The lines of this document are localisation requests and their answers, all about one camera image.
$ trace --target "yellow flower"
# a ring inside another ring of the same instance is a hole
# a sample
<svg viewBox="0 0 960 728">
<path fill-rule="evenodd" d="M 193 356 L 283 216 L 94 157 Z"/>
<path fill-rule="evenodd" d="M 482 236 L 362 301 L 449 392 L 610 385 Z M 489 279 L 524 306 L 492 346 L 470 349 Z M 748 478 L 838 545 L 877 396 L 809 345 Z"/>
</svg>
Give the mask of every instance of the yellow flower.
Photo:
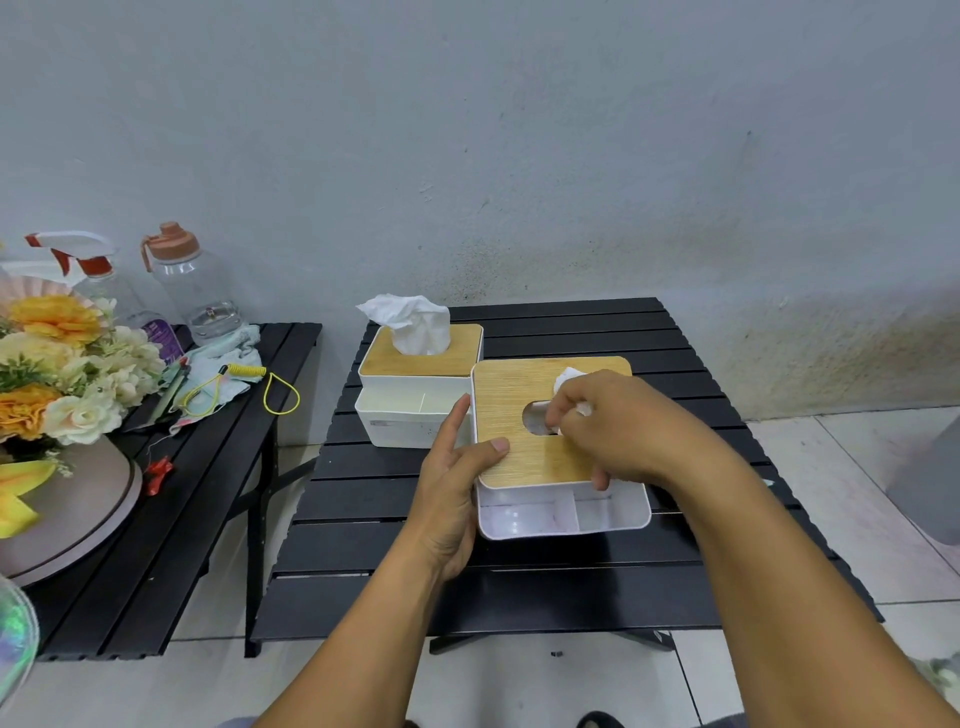
<svg viewBox="0 0 960 728">
<path fill-rule="evenodd" d="M 21 355 L 47 372 L 58 372 L 77 355 L 77 350 L 61 341 L 26 331 L 16 331 L 0 339 L 0 363 L 16 361 Z"/>
<path fill-rule="evenodd" d="M 26 384 L 0 394 L 0 441 L 13 435 L 35 440 L 43 427 L 43 410 L 60 399 L 60 392 L 43 384 Z"/>
<path fill-rule="evenodd" d="M 100 336 L 95 309 L 73 296 L 30 296 L 10 304 L 8 317 L 27 333 L 58 339 L 72 346 L 89 344 Z"/>
<path fill-rule="evenodd" d="M 56 469 L 48 460 L 0 465 L 0 539 L 16 536 L 36 522 L 37 512 L 18 496 L 41 485 Z"/>
</svg>

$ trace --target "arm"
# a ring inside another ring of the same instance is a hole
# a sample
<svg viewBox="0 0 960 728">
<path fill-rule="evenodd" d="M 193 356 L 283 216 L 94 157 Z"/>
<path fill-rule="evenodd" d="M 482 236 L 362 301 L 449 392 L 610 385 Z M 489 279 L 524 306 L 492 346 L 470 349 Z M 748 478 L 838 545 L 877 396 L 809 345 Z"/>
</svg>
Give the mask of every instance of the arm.
<svg viewBox="0 0 960 728">
<path fill-rule="evenodd" d="M 469 405 L 462 397 L 441 426 L 407 522 L 370 582 L 256 728 L 403 724 L 436 594 L 473 550 L 473 481 L 509 448 L 506 440 L 453 448 Z"/>
<path fill-rule="evenodd" d="M 751 726 L 960 726 L 753 469 L 678 404 L 599 372 L 568 381 L 547 423 L 593 454 L 596 487 L 608 473 L 656 482 L 681 506 Z"/>
</svg>

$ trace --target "yellow coiled lanyard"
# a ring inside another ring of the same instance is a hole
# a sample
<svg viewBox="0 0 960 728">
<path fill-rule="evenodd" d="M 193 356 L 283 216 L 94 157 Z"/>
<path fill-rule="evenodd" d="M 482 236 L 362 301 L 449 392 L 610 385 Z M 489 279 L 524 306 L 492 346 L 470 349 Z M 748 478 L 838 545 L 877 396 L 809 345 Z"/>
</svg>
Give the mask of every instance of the yellow coiled lanyard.
<svg viewBox="0 0 960 728">
<path fill-rule="evenodd" d="M 295 387 L 290 382 L 286 381 L 280 376 L 275 375 L 273 372 L 268 372 L 266 367 L 250 367 L 244 364 L 225 364 L 220 368 L 220 371 L 217 374 L 213 375 L 210 379 L 205 381 L 200 386 L 194 387 L 189 392 L 186 393 L 186 396 L 183 398 L 183 402 L 180 405 L 180 409 L 183 410 L 183 414 L 189 417 L 206 417 L 217 407 L 217 399 L 220 396 L 220 380 L 224 378 L 225 375 L 234 375 L 234 376 L 269 376 L 267 379 L 267 386 L 263 390 L 263 408 L 267 410 L 272 415 L 289 415 L 297 407 L 300 406 L 300 392 L 297 391 Z M 270 387 L 276 379 L 281 384 L 285 384 L 290 388 L 290 391 L 297 395 L 297 401 L 294 402 L 294 406 L 290 409 L 284 410 L 283 412 L 276 412 L 270 408 L 270 405 L 267 404 L 267 395 L 270 392 Z M 204 389 L 204 387 L 210 382 L 215 382 L 213 385 L 213 396 L 210 401 L 210 406 L 203 412 L 191 412 L 188 408 L 190 401 L 196 397 Z"/>
</svg>

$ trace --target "flower arrangement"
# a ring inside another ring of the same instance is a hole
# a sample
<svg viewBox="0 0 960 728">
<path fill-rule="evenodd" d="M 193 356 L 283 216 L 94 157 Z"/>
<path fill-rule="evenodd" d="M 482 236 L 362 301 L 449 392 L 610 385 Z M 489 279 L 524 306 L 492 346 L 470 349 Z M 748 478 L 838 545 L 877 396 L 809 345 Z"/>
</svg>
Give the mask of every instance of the flower arrangement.
<svg viewBox="0 0 960 728">
<path fill-rule="evenodd" d="M 68 474 L 63 447 L 96 442 L 158 388 L 157 346 L 116 326 L 113 304 L 48 280 L 0 278 L 0 539 L 36 522 L 19 496 Z"/>
</svg>

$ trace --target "table leg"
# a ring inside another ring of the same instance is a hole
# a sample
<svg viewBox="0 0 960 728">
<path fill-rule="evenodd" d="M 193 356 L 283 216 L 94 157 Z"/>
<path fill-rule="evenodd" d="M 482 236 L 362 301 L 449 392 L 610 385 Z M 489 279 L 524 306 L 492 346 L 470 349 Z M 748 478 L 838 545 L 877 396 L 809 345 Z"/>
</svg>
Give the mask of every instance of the table leg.
<svg viewBox="0 0 960 728">
<path fill-rule="evenodd" d="M 261 644 L 250 639 L 256 624 L 256 613 L 263 600 L 263 571 L 267 541 L 267 508 L 270 499 L 302 477 L 313 472 L 317 458 L 297 465 L 283 475 L 277 474 L 276 422 L 270 428 L 260 449 L 260 479 L 249 493 L 240 496 L 230 509 L 230 518 L 247 513 L 247 606 L 244 631 L 244 657 L 260 654 Z"/>
<path fill-rule="evenodd" d="M 466 635 L 465 637 L 435 637 L 430 641 L 430 654 L 442 655 L 451 649 L 462 647 L 465 644 L 475 643 L 487 635 Z"/>
<path fill-rule="evenodd" d="M 625 629 L 622 632 L 611 632 L 611 634 L 622 637 L 624 640 L 643 644 L 660 652 L 677 651 L 673 638 L 666 632 L 657 629 Z"/>
</svg>

